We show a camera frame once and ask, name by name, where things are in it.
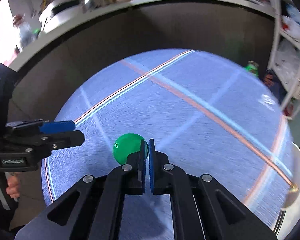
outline human hand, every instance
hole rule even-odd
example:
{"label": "human hand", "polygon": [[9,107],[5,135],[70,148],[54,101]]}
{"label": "human hand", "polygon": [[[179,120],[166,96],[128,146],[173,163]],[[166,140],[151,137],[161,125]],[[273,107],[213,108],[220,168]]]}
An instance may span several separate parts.
{"label": "human hand", "polygon": [[18,178],[18,173],[13,173],[13,175],[7,179],[7,183],[7,194],[10,195],[11,198],[20,197],[20,180]]}

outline finger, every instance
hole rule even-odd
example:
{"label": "finger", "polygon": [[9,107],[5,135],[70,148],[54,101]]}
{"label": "finger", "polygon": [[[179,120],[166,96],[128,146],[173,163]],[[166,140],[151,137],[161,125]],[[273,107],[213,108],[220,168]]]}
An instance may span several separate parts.
{"label": "finger", "polygon": [[20,181],[17,176],[10,176],[7,179],[7,183],[9,187],[15,187],[20,184]]}
{"label": "finger", "polygon": [[6,192],[8,195],[13,195],[19,193],[19,186],[7,187]]}
{"label": "finger", "polygon": [[20,197],[20,193],[10,195],[11,198],[18,198]]}

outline green object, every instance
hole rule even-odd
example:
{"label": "green object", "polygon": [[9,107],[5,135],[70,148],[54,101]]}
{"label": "green object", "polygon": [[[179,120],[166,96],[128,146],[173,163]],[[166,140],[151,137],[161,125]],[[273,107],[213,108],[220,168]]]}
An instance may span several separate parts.
{"label": "green object", "polygon": [[258,63],[254,61],[248,61],[248,65],[245,67],[245,70],[258,77],[259,76],[258,67],[259,67]]}
{"label": "green object", "polygon": [[140,151],[141,140],[144,140],[144,138],[136,133],[121,135],[113,145],[113,156],[116,161],[120,165],[126,164],[129,154]]}

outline green jar lid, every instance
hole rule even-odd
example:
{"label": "green jar lid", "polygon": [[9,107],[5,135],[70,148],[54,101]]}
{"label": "green jar lid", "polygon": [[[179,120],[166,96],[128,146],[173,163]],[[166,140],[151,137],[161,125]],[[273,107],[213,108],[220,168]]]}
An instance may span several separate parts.
{"label": "green jar lid", "polygon": [[140,151],[141,140],[144,138],[136,133],[121,135],[113,145],[113,156],[116,161],[120,165],[126,164],[129,154]]}

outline table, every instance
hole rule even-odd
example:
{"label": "table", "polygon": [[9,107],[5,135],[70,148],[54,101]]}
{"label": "table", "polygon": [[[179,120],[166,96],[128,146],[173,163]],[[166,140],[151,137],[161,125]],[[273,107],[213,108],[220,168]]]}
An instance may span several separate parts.
{"label": "table", "polygon": [[[47,205],[85,174],[99,177],[118,166],[112,147],[129,132],[154,138],[187,173],[213,175],[269,227],[290,188],[284,178],[292,177],[291,135],[276,99],[214,54],[165,49],[128,57],[78,88],[56,118],[63,120],[74,120],[86,141],[42,162]],[[172,239],[170,198],[151,195],[148,164],[146,181],[143,196],[126,197],[121,239]]]}

